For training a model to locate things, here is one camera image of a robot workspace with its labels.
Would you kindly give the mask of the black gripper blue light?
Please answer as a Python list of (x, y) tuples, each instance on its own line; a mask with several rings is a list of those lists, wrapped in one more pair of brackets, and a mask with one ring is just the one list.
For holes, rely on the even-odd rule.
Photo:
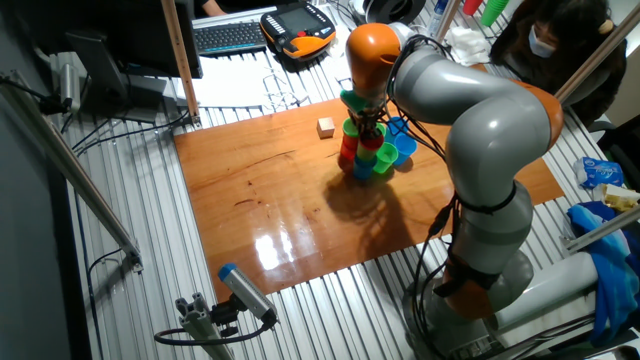
[(349, 117), (358, 129), (358, 139), (365, 142), (370, 139), (372, 142), (378, 142), (381, 138), (381, 130), (376, 125), (383, 118), (383, 112), (360, 112), (349, 111)]

